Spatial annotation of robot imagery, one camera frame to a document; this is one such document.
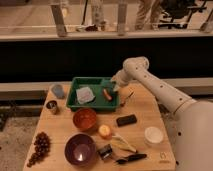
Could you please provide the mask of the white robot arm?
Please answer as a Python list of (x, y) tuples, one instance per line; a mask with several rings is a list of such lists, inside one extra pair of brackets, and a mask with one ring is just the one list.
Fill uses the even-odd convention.
[(213, 171), (213, 102), (195, 100), (151, 74), (148, 68), (146, 57), (127, 58), (111, 78), (114, 90), (136, 80), (178, 117), (176, 171)]

